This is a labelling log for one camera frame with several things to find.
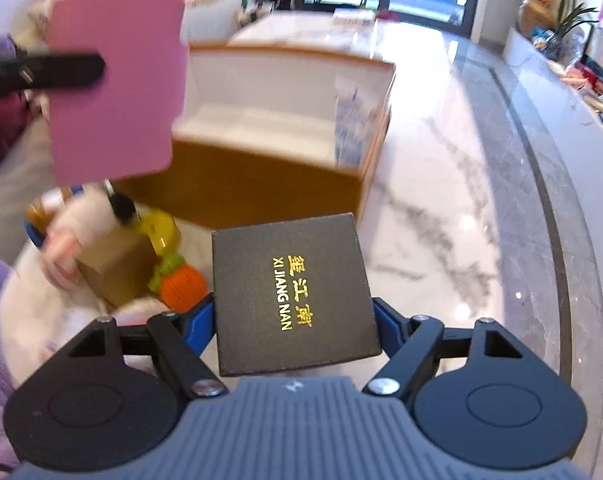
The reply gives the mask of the crocheted orange persimmon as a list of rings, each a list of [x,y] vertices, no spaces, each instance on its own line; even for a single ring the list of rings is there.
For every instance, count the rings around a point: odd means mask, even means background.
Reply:
[[[148,289],[169,310],[186,313],[208,295],[204,275],[174,252],[164,255],[154,268]]]

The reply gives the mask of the black Xi Jiang Nan box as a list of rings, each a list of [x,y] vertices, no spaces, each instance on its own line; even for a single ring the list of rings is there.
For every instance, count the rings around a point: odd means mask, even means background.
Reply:
[[[220,373],[237,377],[381,353],[352,214],[213,232]]]

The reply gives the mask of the pink passport cover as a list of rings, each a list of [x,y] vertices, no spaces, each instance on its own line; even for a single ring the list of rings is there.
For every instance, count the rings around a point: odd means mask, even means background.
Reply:
[[[48,92],[58,184],[151,174],[170,165],[172,124],[184,106],[183,13],[183,0],[54,4],[50,48],[97,52],[105,62],[94,86]]]

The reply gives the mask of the brown dog plush keychain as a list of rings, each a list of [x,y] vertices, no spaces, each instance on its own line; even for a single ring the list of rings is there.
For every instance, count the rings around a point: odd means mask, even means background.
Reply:
[[[81,185],[50,188],[27,207],[24,230],[36,248],[43,246],[47,229],[56,214],[65,207],[70,198],[82,193]]]

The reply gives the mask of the dark red garment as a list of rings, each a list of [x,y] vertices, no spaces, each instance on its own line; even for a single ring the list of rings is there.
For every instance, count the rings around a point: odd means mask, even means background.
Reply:
[[[23,93],[11,93],[0,99],[0,163],[24,133],[30,120],[30,107]]]

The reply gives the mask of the gold cardboard box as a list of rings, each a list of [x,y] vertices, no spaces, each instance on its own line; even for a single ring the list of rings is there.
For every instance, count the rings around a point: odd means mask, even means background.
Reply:
[[[158,260],[147,234],[119,226],[85,245],[76,263],[92,292],[114,310],[148,293]]]

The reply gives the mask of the beige sofa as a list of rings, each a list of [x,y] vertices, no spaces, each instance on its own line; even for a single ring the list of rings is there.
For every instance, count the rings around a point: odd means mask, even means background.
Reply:
[[[36,119],[0,163],[0,259],[12,264],[27,241],[27,207],[49,188],[53,177],[50,130]]]

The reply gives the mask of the yellow round tin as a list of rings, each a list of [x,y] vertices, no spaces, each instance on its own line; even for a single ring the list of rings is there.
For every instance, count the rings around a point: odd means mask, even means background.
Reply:
[[[162,257],[179,249],[181,232],[171,214],[159,209],[147,209],[141,213],[135,227],[145,234],[156,255]]]

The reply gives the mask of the pink striped plush doll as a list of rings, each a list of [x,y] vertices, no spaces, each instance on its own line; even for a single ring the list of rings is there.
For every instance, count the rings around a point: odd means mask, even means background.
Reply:
[[[42,272],[53,286],[70,290],[82,275],[77,258],[101,236],[136,216],[130,198],[99,186],[88,186],[59,209],[48,226],[41,249]]]

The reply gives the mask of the orange cardboard storage box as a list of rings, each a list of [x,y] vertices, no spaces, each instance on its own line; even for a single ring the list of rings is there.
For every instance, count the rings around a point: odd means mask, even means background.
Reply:
[[[210,230],[361,216],[394,64],[320,48],[200,44],[186,74],[170,165],[116,180],[118,192]]]

